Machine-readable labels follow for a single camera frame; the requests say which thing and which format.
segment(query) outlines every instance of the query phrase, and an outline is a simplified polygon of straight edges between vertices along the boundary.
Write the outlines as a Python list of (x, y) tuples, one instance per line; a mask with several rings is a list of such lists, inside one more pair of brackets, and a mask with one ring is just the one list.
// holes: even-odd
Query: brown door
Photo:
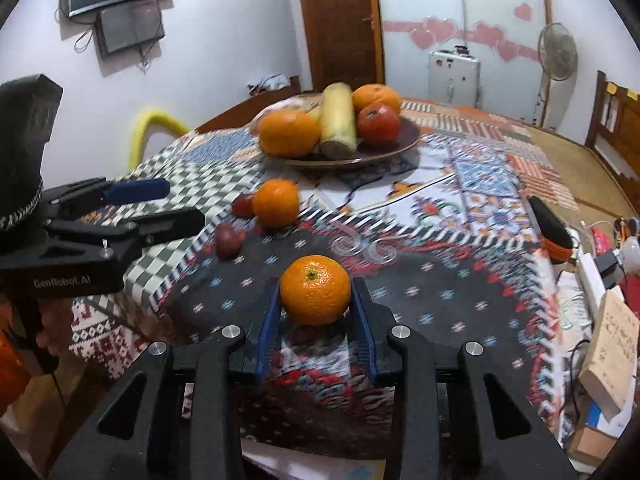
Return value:
[(376, 82), (378, 0), (301, 3), (314, 90), (321, 92), (335, 82), (347, 83), (354, 90)]

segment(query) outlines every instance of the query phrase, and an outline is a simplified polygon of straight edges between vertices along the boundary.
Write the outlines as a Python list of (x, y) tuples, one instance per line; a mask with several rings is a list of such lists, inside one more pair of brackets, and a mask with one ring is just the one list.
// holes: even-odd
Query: heart decoration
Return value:
[(434, 16), (427, 16), (422, 20), (422, 27), (435, 34), (438, 43), (445, 43), (454, 38), (459, 30), (458, 25), (452, 19), (441, 20)]
[(496, 46), (496, 49), (502, 60), (506, 63), (516, 59), (520, 53), (520, 47), (513, 43), (513, 41), (508, 40), (500, 41)]
[(513, 13), (516, 18), (522, 20), (523, 22), (531, 21), (531, 6), (529, 4), (522, 4), (519, 7), (513, 9)]
[(411, 40), (423, 50), (427, 50), (437, 41), (436, 35), (428, 30), (424, 30), (423, 27), (414, 28), (409, 35), (411, 36)]
[(500, 27), (489, 27), (485, 22), (474, 23), (474, 41), (491, 48), (504, 41), (504, 31)]

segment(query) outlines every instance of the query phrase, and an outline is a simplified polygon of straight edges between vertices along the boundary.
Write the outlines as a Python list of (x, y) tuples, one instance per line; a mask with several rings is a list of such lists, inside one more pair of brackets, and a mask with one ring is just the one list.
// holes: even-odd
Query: white suitcase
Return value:
[(455, 106), (478, 107), (480, 60), (465, 47), (437, 50), (429, 55), (430, 101)]

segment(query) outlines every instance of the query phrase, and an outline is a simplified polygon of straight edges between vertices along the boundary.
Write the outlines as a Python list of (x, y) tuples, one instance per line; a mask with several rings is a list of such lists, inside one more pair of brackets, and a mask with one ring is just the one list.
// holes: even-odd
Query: fruit plate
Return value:
[(336, 168), (354, 168), (372, 162), (391, 158), (412, 149), (418, 144), (420, 130), (410, 120), (400, 117), (400, 132), (394, 142), (375, 148), (361, 142), (351, 158), (329, 160), (319, 152), (313, 152), (305, 158), (285, 158), (283, 162), (292, 168), (304, 170), (332, 170)]

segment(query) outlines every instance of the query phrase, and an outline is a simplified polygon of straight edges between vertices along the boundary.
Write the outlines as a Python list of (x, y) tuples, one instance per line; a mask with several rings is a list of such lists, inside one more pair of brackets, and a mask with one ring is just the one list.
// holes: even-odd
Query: silver screw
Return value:
[(113, 256), (113, 249), (109, 247), (109, 242), (107, 240), (102, 241), (102, 248), (98, 254), (100, 254), (100, 257), (105, 260), (108, 260)]
[(229, 339), (233, 339), (240, 335), (240, 327), (238, 325), (227, 325), (222, 329), (222, 335), (224, 337), (228, 337)]
[(162, 355), (166, 352), (166, 343), (162, 341), (156, 341), (155, 343), (151, 343), (149, 345), (149, 353), (151, 355)]
[(469, 341), (465, 345), (465, 351), (469, 355), (480, 355), (482, 352), (484, 352), (484, 347), (476, 341)]
[(391, 329), (391, 333), (398, 339), (405, 339), (411, 335), (411, 329), (404, 325), (396, 325)]

